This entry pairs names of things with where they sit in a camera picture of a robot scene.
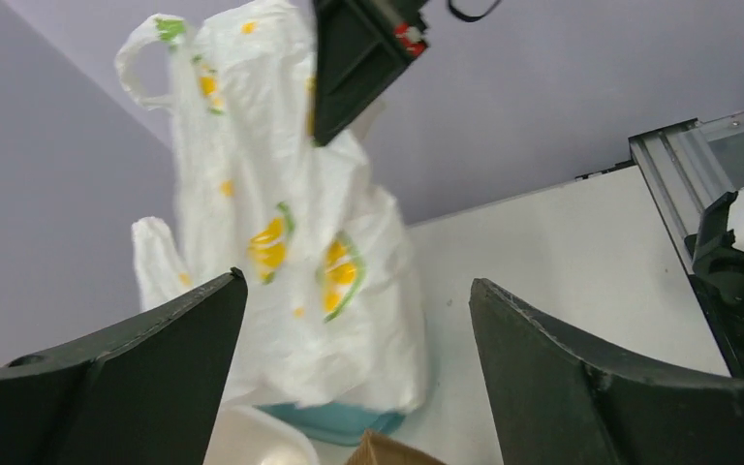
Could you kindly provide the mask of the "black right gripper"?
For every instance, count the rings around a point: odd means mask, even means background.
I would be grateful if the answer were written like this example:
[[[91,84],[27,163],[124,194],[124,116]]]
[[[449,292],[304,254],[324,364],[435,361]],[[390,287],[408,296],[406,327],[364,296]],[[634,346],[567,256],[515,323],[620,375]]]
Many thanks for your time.
[[[428,48],[423,1],[320,0],[314,139],[326,146]]]

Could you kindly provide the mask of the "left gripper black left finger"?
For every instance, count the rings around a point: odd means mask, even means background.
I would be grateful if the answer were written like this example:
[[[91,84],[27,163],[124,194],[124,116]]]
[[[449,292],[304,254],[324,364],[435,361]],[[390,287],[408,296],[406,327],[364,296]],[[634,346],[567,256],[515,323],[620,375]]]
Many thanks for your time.
[[[201,464],[248,287],[233,269],[0,367],[0,464]]]

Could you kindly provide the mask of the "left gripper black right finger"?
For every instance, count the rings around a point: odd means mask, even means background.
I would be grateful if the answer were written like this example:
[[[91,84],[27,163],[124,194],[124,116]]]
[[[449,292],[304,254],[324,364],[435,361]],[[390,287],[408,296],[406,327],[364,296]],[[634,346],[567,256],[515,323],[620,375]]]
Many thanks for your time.
[[[507,464],[744,464],[744,379],[632,352],[478,278],[469,301]]]

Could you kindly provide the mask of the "white plastic grocery bag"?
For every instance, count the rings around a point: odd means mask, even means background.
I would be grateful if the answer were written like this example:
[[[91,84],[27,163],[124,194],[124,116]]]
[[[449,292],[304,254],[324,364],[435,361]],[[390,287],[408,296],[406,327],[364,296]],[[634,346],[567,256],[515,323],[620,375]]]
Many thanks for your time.
[[[429,388],[419,278],[396,199],[350,131],[313,138],[311,28],[252,1],[200,28],[156,14],[114,65],[171,116],[176,224],[132,226],[143,310],[238,268],[246,311],[223,400],[407,414]]]

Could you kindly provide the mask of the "brown paper grocery bag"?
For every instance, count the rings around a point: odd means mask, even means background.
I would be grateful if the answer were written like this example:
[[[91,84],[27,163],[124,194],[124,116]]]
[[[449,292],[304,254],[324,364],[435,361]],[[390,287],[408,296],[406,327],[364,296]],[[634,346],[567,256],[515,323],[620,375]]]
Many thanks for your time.
[[[441,460],[389,436],[367,429],[346,465],[445,465]]]

